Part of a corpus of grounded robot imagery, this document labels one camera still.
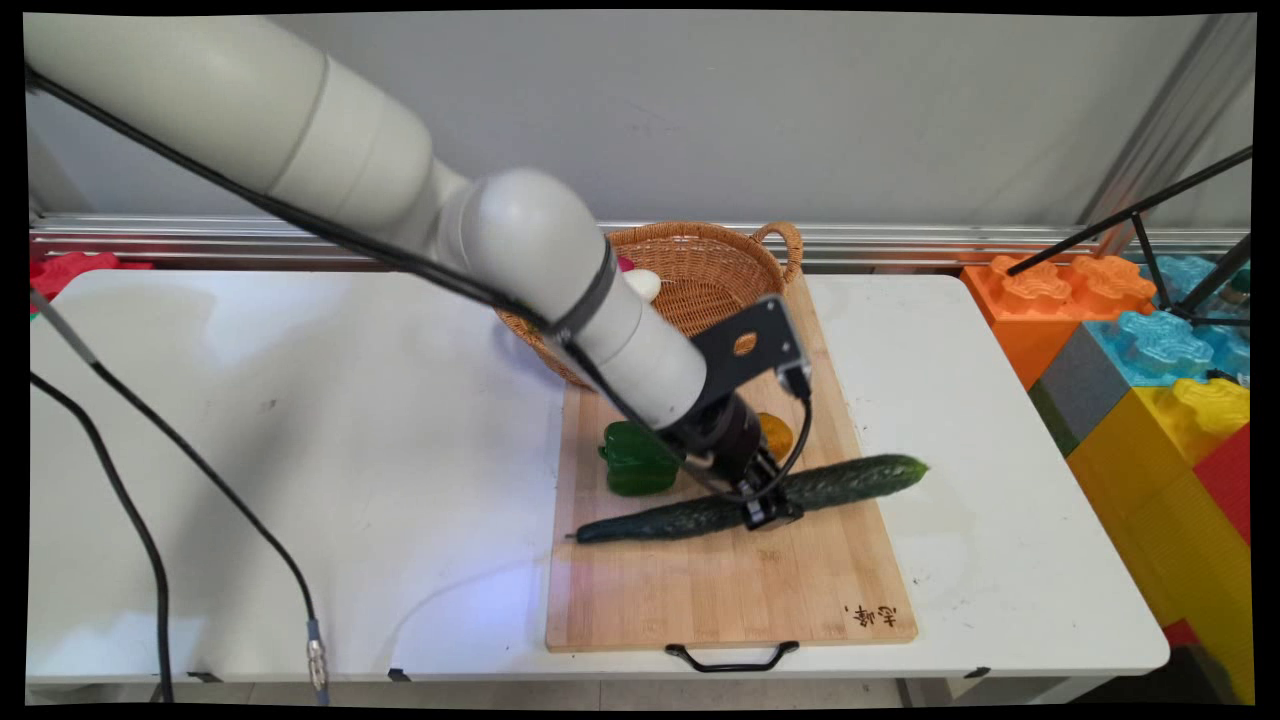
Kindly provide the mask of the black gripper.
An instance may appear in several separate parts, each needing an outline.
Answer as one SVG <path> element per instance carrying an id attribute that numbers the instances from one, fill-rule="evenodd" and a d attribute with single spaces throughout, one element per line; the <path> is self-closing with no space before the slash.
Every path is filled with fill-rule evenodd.
<path id="1" fill-rule="evenodd" d="M 756 413 L 740 395 L 730 395 L 681 418 L 662 430 L 684 470 L 712 493 L 755 493 L 742 506 L 748 530 L 773 530 L 804 516 L 790 500 L 759 500 L 787 477 L 794 457 L 773 456 Z"/>

